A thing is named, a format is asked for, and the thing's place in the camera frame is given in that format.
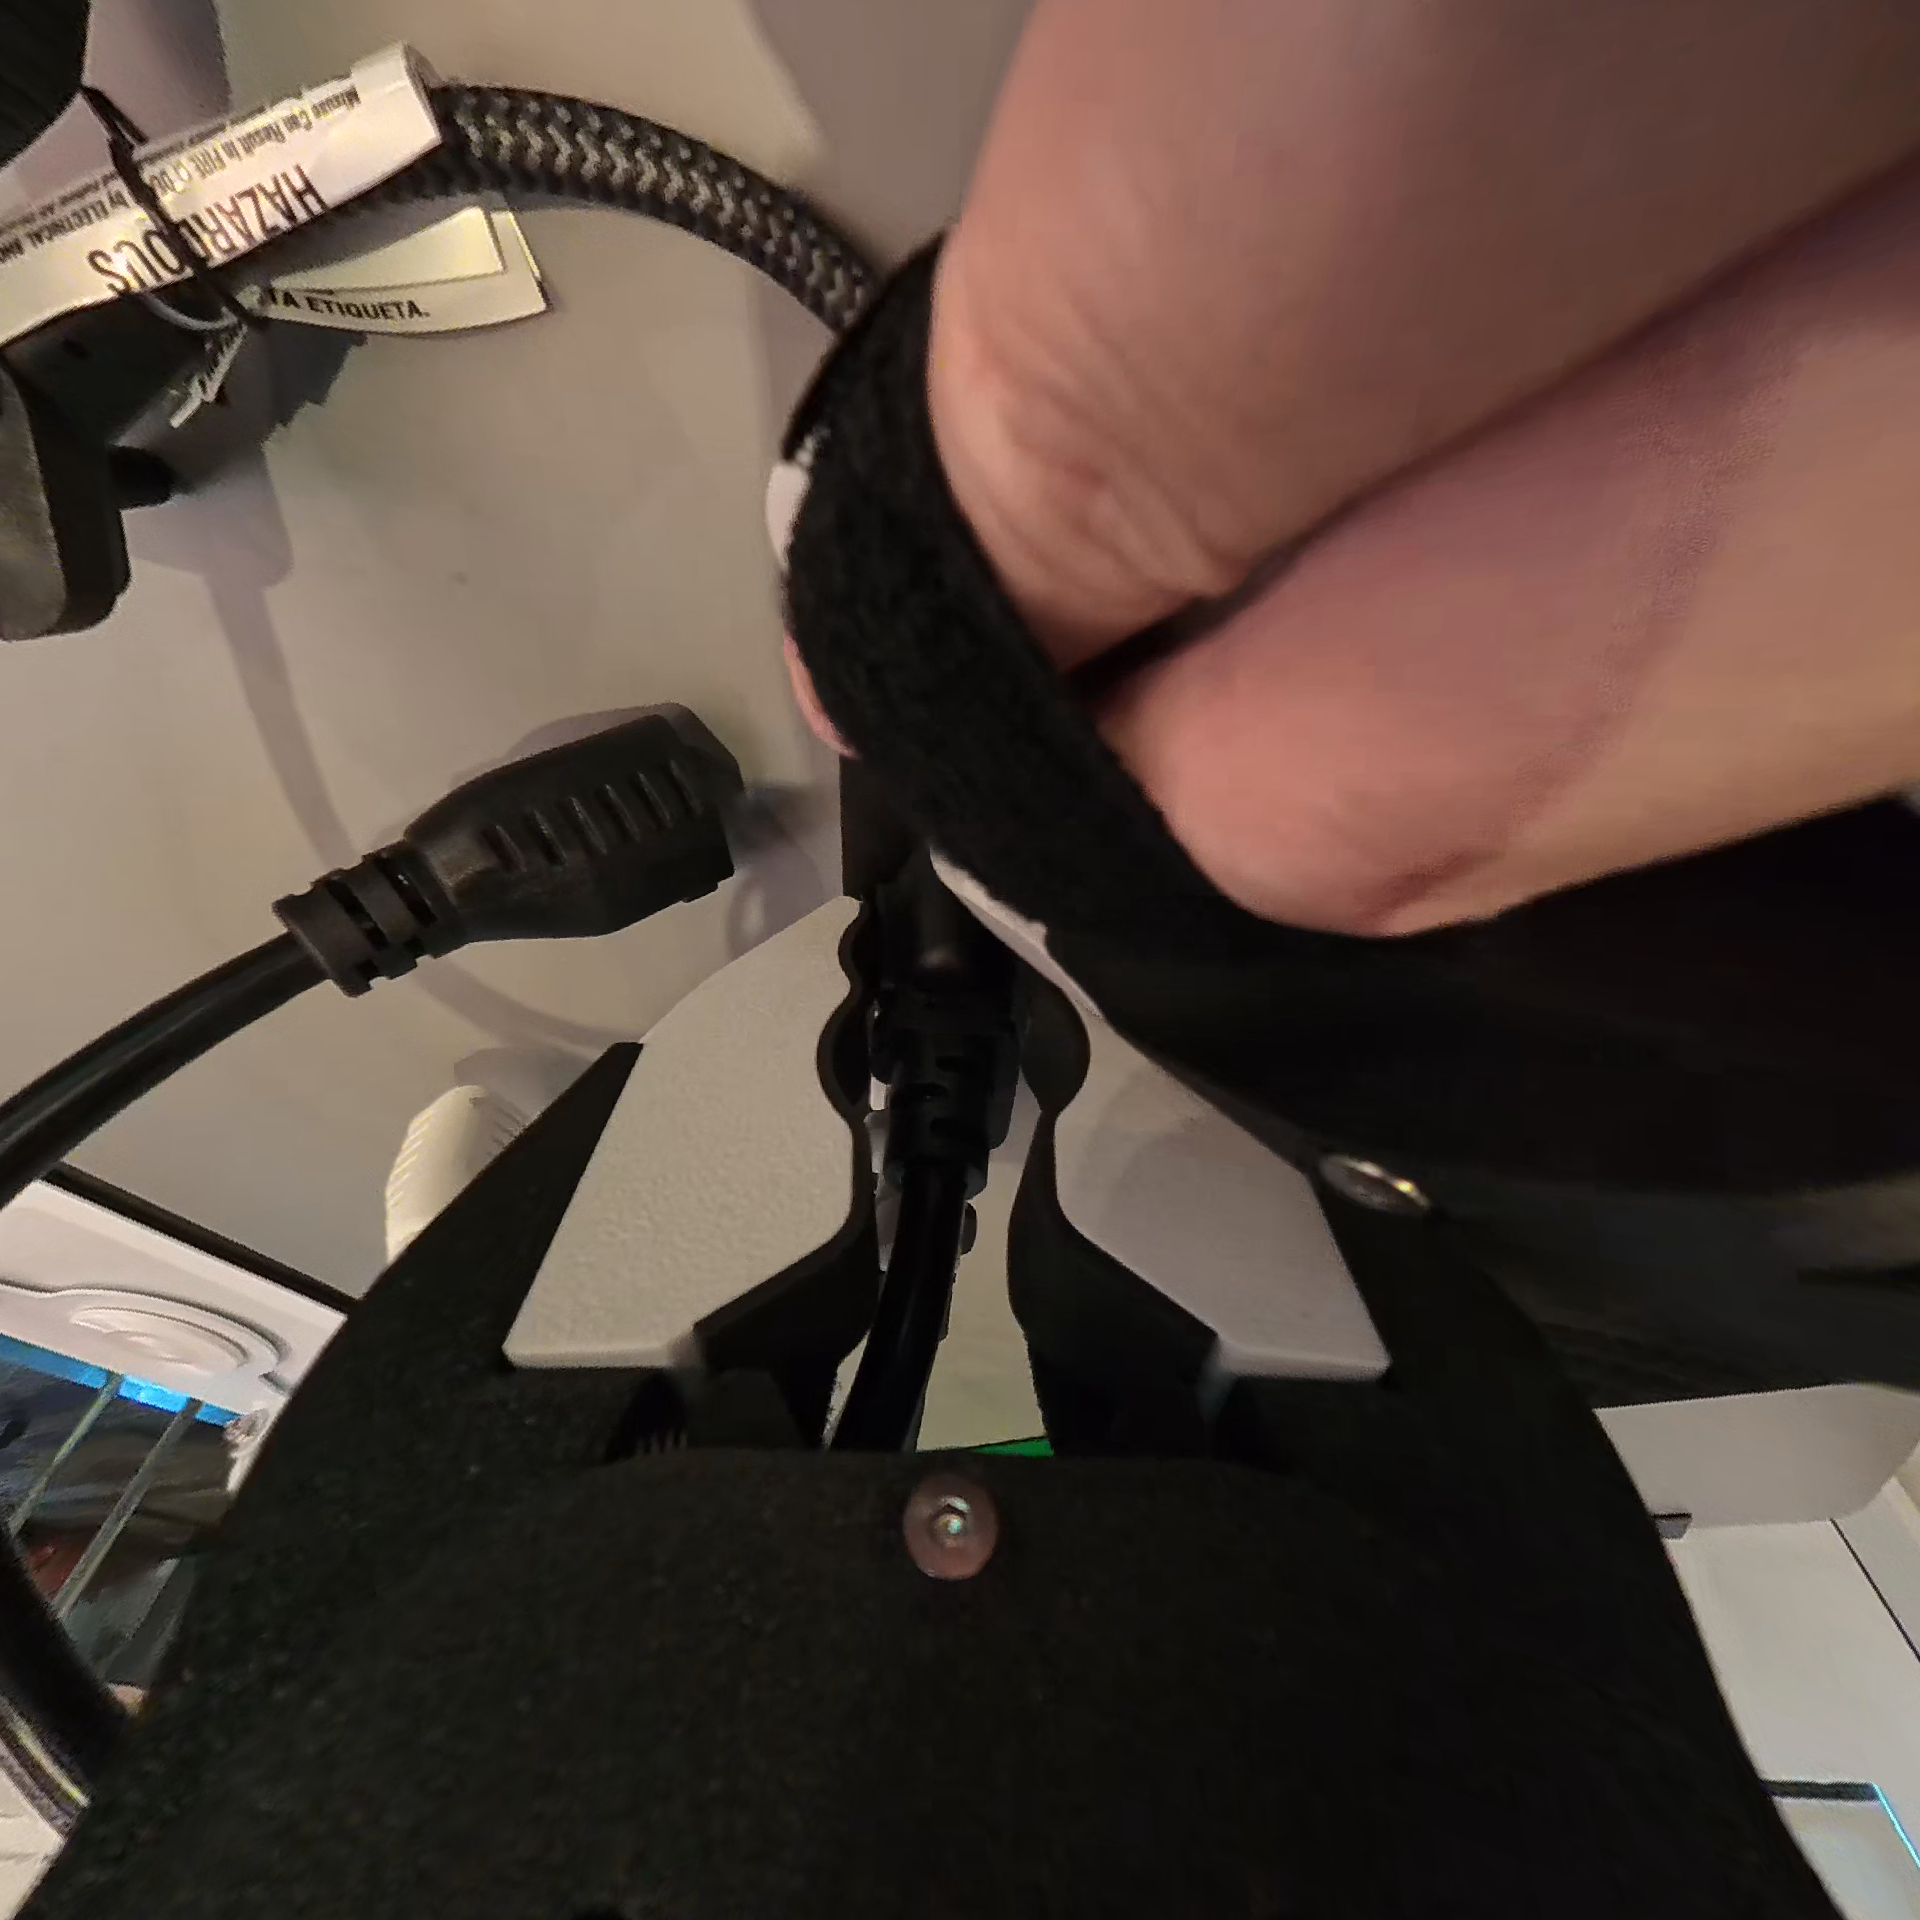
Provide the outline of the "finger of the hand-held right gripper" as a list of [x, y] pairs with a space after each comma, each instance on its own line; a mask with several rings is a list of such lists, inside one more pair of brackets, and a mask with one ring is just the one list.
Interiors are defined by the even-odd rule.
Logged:
[[1076, 982], [1051, 956], [1045, 937], [1048, 928], [1024, 917], [967, 874], [950, 861], [943, 852], [928, 852], [931, 874], [957, 900], [975, 923], [979, 923], [1002, 947], [1012, 951], [1027, 972], [1036, 974], [1048, 987], [1064, 995], [1071, 1010], [1095, 1028], [1108, 1028], [1103, 1011], [1095, 999]]

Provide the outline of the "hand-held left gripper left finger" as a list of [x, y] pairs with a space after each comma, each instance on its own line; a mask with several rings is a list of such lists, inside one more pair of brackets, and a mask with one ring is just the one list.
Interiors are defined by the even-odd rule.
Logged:
[[863, 1129], [822, 1066], [852, 995], [834, 897], [643, 1035], [504, 1341], [522, 1369], [720, 1369], [721, 1318], [856, 1224]]

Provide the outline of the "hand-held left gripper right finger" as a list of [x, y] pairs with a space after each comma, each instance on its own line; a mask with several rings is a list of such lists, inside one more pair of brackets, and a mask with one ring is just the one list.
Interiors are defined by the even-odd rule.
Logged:
[[1036, 1368], [1095, 1394], [1380, 1380], [1386, 1344], [1307, 1178], [1062, 986], [1027, 984], [1037, 1115], [1005, 1277]]

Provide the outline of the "person's right hand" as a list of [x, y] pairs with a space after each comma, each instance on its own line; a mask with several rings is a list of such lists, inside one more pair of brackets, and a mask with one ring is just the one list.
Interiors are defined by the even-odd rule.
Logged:
[[972, 733], [1266, 920], [1915, 791], [1915, 4], [1034, 4], [928, 320]]

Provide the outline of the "white cabinet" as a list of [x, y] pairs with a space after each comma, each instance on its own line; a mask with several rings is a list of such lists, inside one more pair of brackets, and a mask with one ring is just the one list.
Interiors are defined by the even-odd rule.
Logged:
[[1918, 1913], [1913, 1392], [1597, 1412], [1739, 1739], [1842, 1916]]

